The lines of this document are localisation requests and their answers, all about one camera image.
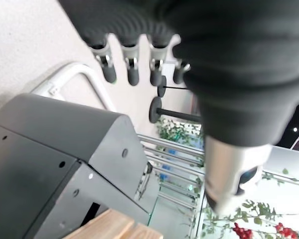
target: black rod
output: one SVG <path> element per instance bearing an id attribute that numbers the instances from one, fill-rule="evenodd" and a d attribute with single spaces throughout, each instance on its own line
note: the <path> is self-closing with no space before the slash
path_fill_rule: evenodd
<path id="1" fill-rule="evenodd" d="M 169 89 L 179 89 L 179 90 L 188 90 L 188 88 L 182 88 L 182 87 L 172 87 L 172 86 L 163 86 L 163 88 L 169 88 Z"/>
<path id="2" fill-rule="evenodd" d="M 183 120 L 189 120 L 189 121 L 201 123 L 200 116 L 189 115 L 189 114 L 184 114 L 184 113 L 175 112 L 175 111 L 168 111 L 168 110 L 164 110 L 162 108 L 157 108 L 156 112 L 159 115 L 172 116 L 172 117 L 180 118 L 180 119 L 183 119 Z"/>

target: glass panel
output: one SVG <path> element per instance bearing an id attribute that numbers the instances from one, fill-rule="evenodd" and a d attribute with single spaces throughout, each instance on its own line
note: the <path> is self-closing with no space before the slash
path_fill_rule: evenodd
<path id="1" fill-rule="evenodd" d="M 181 202 L 194 205 L 195 200 L 179 194 L 171 189 L 160 188 L 160 193 L 168 195 Z M 167 199 L 157 198 L 149 221 L 149 227 L 164 235 L 164 239 L 184 239 L 192 228 L 193 210 L 177 205 Z"/>

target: wooden board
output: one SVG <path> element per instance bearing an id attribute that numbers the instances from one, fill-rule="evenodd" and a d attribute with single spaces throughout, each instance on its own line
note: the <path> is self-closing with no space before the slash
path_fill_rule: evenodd
<path id="1" fill-rule="evenodd" d="M 134 229 L 121 237 L 121 239 L 163 239 L 163 235 L 143 224 L 138 224 Z"/>
<path id="2" fill-rule="evenodd" d="M 120 239 L 133 224 L 132 218 L 108 209 L 64 239 Z"/>
<path id="3" fill-rule="evenodd" d="M 108 209 L 63 239 L 163 239 L 162 234 L 143 224 L 133 225 L 132 218 Z"/>

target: metal panel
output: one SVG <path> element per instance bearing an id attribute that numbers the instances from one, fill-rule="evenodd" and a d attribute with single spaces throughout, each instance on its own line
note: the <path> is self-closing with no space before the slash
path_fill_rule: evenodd
<path id="1" fill-rule="evenodd" d="M 149 220 L 147 212 L 90 167 L 82 164 L 65 187 L 35 238 L 60 238 L 79 228 L 93 202 L 106 204 L 109 208 L 134 218 L 136 222 L 147 224 Z"/>
<path id="2" fill-rule="evenodd" d="M 147 158 L 127 116 L 115 120 L 89 164 L 134 198 Z"/>
<path id="3" fill-rule="evenodd" d="M 0 238 L 25 235 L 75 161 L 0 127 Z"/>
<path id="4" fill-rule="evenodd" d="M 88 162 L 120 116 L 110 111 L 22 94 L 0 109 L 0 126 Z"/>

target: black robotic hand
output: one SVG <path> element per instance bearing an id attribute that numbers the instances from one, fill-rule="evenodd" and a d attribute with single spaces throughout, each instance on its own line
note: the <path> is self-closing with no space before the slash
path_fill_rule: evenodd
<path id="1" fill-rule="evenodd" d="M 269 145 L 280 139 L 299 104 L 299 0 L 60 2 L 109 82 L 116 76 L 108 33 L 122 44 L 131 85 L 138 82 L 138 37 L 149 36 L 155 86 L 166 46 L 180 35 L 174 81 L 190 63 L 184 81 L 200 103 L 207 198 L 217 212 L 234 207 L 227 202 L 241 200 L 260 178 Z"/>

